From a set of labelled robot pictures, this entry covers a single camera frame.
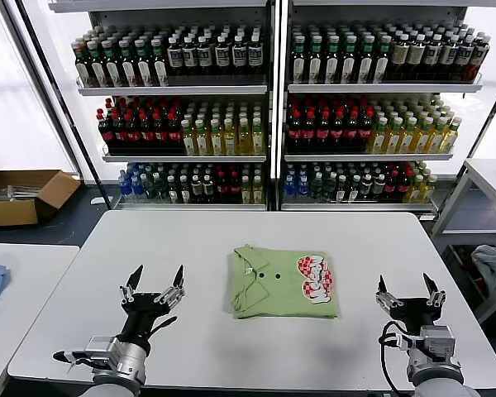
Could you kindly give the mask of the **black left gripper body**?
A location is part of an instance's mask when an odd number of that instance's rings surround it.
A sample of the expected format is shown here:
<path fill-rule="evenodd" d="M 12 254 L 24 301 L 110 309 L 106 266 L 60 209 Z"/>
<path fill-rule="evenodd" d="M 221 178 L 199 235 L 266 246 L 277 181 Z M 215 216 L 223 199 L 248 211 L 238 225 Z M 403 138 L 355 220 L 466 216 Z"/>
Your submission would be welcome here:
<path fill-rule="evenodd" d="M 157 318 L 169 313 L 169 305 L 160 301 L 161 293 L 134 293 L 132 300 L 122 303 L 127 315 L 122 329 L 122 341 L 148 340 Z"/>

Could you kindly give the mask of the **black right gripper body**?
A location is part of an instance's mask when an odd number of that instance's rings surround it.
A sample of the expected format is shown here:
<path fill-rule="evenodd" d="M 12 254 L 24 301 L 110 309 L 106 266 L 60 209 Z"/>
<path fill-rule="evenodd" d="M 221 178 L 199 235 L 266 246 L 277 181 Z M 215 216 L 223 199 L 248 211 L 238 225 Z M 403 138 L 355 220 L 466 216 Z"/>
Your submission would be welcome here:
<path fill-rule="evenodd" d="M 410 335 L 419 335 L 422 326 L 432 326 L 441 317 L 441 308 L 426 298 L 404 298 L 389 308 L 389 316 L 404 323 Z"/>

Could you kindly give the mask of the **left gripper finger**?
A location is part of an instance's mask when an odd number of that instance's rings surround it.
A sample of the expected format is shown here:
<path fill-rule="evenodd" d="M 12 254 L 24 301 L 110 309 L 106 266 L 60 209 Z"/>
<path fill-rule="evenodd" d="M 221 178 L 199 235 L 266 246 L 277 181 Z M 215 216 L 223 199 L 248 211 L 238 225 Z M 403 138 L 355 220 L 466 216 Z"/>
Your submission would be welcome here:
<path fill-rule="evenodd" d="M 157 304 L 178 304 L 185 296 L 184 266 L 181 265 L 174 277 L 173 284 L 155 298 Z"/>
<path fill-rule="evenodd" d="M 120 286 L 122 304 L 127 304 L 134 300 L 133 294 L 136 292 L 137 286 L 140 282 L 142 271 L 143 266 L 140 265 L 133 273 L 131 273 L 126 284 Z"/>

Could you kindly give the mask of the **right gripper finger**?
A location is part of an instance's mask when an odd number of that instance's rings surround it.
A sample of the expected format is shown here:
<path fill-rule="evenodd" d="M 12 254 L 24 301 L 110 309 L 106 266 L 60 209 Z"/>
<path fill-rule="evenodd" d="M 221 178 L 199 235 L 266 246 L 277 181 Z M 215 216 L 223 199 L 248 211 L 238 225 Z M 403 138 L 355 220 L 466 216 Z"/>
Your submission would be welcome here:
<path fill-rule="evenodd" d="M 439 290 L 436 282 L 427 273 L 423 273 L 422 275 L 429 293 L 427 305 L 443 305 L 446 300 L 445 291 Z"/>
<path fill-rule="evenodd" d="M 388 292 L 384 277 L 382 275 L 379 276 L 379 283 L 377 292 L 375 294 L 375 300 L 382 309 L 393 309 L 402 305 L 402 302 L 399 299 Z"/>

